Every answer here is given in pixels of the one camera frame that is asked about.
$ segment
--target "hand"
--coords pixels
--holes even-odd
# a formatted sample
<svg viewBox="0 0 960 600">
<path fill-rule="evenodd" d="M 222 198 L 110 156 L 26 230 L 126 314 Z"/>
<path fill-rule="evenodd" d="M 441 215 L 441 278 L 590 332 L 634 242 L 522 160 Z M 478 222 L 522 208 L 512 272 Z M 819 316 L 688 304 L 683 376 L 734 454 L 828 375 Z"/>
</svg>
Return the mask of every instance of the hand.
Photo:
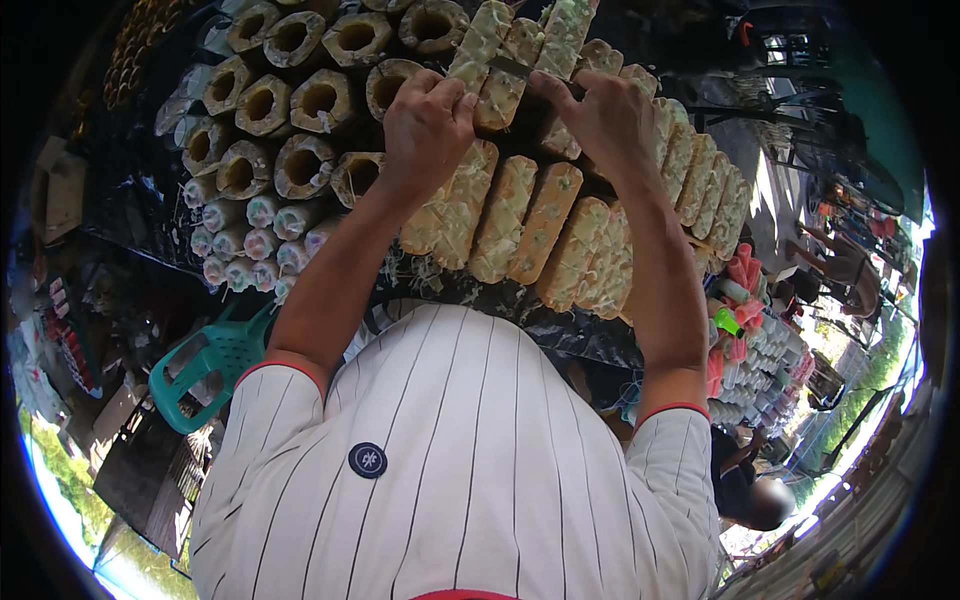
<svg viewBox="0 0 960 600">
<path fill-rule="evenodd" d="M 476 103 L 476 94 L 464 94 L 462 81 L 429 69 L 396 93 L 383 119 L 387 155 L 377 181 L 390 186 L 390 202 L 399 203 L 392 207 L 406 218 L 453 176 L 473 142 Z"/>
<path fill-rule="evenodd" d="M 762 445 L 766 444 L 766 427 L 761 425 L 760 427 L 754 429 L 754 436 L 750 439 L 750 446 L 754 448 L 759 448 Z"/>
<path fill-rule="evenodd" d="M 581 70 L 582 102 L 556 77 L 535 71 L 530 85 L 550 101 L 584 153 L 616 187 L 637 174 L 660 184 L 654 161 L 654 107 L 628 80 Z"/>
</svg>

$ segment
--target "grass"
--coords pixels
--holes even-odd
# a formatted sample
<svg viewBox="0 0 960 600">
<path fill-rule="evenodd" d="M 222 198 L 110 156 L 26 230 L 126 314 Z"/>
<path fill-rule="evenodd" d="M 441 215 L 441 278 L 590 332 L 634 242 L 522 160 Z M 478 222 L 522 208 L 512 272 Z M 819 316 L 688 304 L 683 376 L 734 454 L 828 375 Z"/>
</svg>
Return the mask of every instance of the grass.
<svg viewBox="0 0 960 600">
<path fill-rule="evenodd" d="M 55 426 L 31 417 L 23 408 L 18 416 L 23 432 L 34 439 L 43 455 L 43 463 L 57 478 L 60 494 L 80 515 L 84 543 L 96 553 L 113 518 L 113 511 L 93 491 L 93 478 L 87 472 L 90 464 L 83 457 L 71 458 L 67 454 L 60 444 Z M 189 572 L 187 544 L 183 547 L 182 559 L 178 564 L 180 570 L 185 572 Z M 146 586 L 153 585 L 168 598 L 193 600 L 197 597 L 193 583 L 170 568 L 170 558 L 155 551 L 129 527 L 120 534 L 109 554 L 113 557 L 121 555 L 124 562 L 138 571 Z"/>
<path fill-rule="evenodd" d="M 73 505 L 83 522 L 84 543 L 95 549 L 107 532 L 113 511 L 93 491 L 90 467 L 83 457 L 70 458 L 60 444 L 57 428 L 33 419 L 23 408 L 19 412 L 20 427 L 39 446 L 43 462 L 57 478 L 60 494 Z"/>
</svg>

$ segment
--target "red object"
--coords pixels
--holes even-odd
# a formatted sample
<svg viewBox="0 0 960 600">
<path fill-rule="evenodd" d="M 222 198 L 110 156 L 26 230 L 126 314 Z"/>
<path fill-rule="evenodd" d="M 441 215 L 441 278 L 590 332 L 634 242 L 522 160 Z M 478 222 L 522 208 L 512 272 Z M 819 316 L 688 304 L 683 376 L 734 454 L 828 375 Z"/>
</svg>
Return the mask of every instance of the red object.
<svg viewBox="0 0 960 600">
<path fill-rule="evenodd" d="M 738 283 L 751 294 L 756 288 L 756 283 L 760 281 L 761 263 L 752 257 L 753 248 L 746 242 L 736 247 L 736 254 L 727 263 L 727 274 L 730 279 Z"/>
<path fill-rule="evenodd" d="M 634 434 L 640 428 L 640 426 L 645 423 L 648 419 L 653 417 L 656 413 L 662 413 L 663 411 L 672 410 L 674 408 L 688 408 L 693 411 L 697 411 L 701 415 L 707 418 L 707 422 L 710 422 L 710 413 L 707 412 L 707 409 L 699 404 L 694 404 L 693 402 L 671 402 L 670 404 L 664 404 L 660 408 L 654 410 L 652 413 L 636 422 L 636 427 L 634 427 Z"/>
<path fill-rule="evenodd" d="M 730 346 L 730 359 L 733 361 L 741 361 L 745 358 L 747 358 L 746 336 L 740 338 L 739 340 L 733 338 L 733 342 Z"/>
<path fill-rule="evenodd" d="M 743 327 L 750 322 L 750 319 L 760 314 L 760 310 L 762 309 L 763 302 L 753 296 L 750 296 L 746 302 L 734 308 L 733 317 L 740 324 L 740 326 Z"/>
<path fill-rule="evenodd" d="M 504 596 L 493 591 L 479 589 L 443 589 L 417 596 L 413 600 L 511 600 L 513 596 Z"/>
<path fill-rule="evenodd" d="M 740 43 L 742 43 L 744 47 L 750 45 L 750 36 L 747 35 L 747 30 L 753 28 L 754 24 L 748 23 L 747 21 L 740 21 L 736 26 L 736 30 L 740 33 Z"/>
<path fill-rule="evenodd" d="M 881 240 L 893 237 L 894 234 L 897 233 L 897 223 L 891 217 L 887 217 L 881 221 L 871 219 L 870 232 Z"/>
<path fill-rule="evenodd" d="M 720 396 L 720 379 L 723 376 L 723 350 L 712 349 L 707 355 L 707 397 Z"/>
</svg>

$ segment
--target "shirt logo patch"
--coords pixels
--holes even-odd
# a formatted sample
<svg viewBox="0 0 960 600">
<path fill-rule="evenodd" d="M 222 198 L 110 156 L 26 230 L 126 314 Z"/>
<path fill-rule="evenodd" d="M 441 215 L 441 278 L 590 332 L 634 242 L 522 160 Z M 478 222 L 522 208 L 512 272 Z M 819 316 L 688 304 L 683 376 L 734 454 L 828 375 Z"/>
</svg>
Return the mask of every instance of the shirt logo patch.
<svg viewBox="0 0 960 600">
<path fill-rule="evenodd" d="M 367 479 L 375 479 L 387 470 L 387 455 L 380 446 L 370 442 L 361 442 L 351 448 L 348 461 L 356 474 Z"/>
</svg>

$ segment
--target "stall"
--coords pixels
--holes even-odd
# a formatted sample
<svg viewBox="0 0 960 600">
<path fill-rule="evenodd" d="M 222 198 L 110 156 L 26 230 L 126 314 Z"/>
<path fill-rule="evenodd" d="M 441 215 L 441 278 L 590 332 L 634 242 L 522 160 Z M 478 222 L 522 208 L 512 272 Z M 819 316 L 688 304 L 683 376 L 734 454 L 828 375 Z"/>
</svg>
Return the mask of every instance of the stall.
<svg viewBox="0 0 960 600">
<path fill-rule="evenodd" d="M 116 15 L 111 43 L 98 50 L 85 82 L 97 101 L 84 105 L 71 149 L 90 164 L 82 229 L 204 277 L 218 298 L 282 302 L 376 177 L 380 120 L 399 83 L 424 67 L 458 76 L 458 64 L 488 58 L 470 53 L 493 53 L 500 38 L 500 54 L 531 66 L 567 78 L 582 68 L 619 74 L 654 97 L 662 176 L 691 248 L 714 272 L 732 256 L 750 183 L 709 134 L 693 130 L 680 102 L 660 96 L 654 75 L 626 64 L 625 54 L 641 58 L 643 33 L 614 28 L 619 5 L 591 29 L 597 3 L 586 0 L 557 9 L 576 12 L 570 26 L 550 12 L 538 23 L 539 9 L 523 3 L 518 11 L 488 3 L 479 12 L 470 3 L 405 2 L 386 11 L 311 4 L 320 12 L 309 19 L 297 3 L 201 4 L 141 0 Z M 498 29 L 484 41 L 478 32 L 488 21 Z M 588 30 L 596 38 L 585 44 Z M 558 41 L 568 35 L 572 53 Z M 488 69 L 469 79 L 481 96 L 481 141 L 430 214 L 404 228 L 371 302 L 461 303 L 522 326 L 544 348 L 641 372 L 625 313 L 634 258 L 612 188 L 543 100 L 523 93 L 522 81 Z M 591 216 L 587 197 L 602 199 L 594 210 L 617 223 L 607 228 Z M 533 235 L 544 208 L 551 216 L 542 218 L 543 248 L 532 271 L 521 273 L 517 267 L 527 265 L 517 255 L 530 241 L 520 232 Z M 464 222 L 456 216 L 462 210 Z M 511 217 L 507 235 L 491 225 Z M 578 247 L 569 230 L 590 219 L 594 239 Z M 454 231 L 467 234 L 462 247 L 428 239 Z M 565 252 L 575 273 L 551 265 Z M 569 289 L 557 287 L 562 278 Z"/>
</svg>

